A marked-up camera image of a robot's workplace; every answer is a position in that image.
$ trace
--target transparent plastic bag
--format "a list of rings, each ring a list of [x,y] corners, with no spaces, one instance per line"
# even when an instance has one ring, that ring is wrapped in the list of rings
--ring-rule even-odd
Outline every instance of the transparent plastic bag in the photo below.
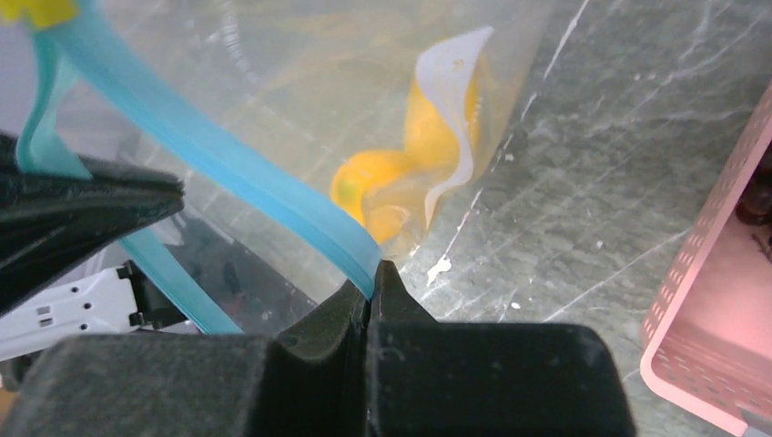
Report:
[[[61,107],[66,145],[78,150],[99,129],[83,102],[105,97],[141,132],[116,138],[116,160],[183,178],[197,217],[315,301],[345,276],[371,293],[381,255],[372,241],[386,258],[411,251],[442,199],[484,171],[552,9],[527,0],[77,5],[75,18],[36,33],[88,83]],[[190,232],[171,253],[195,255],[202,241]],[[150,245],[162,255],[160,244],[139,243],[138,253]],[[195,306],[193,289],[217,292],[199,279],[191,292],[173,290],[180,277],[161,278],[165,268],[148,276],[182,310]]]

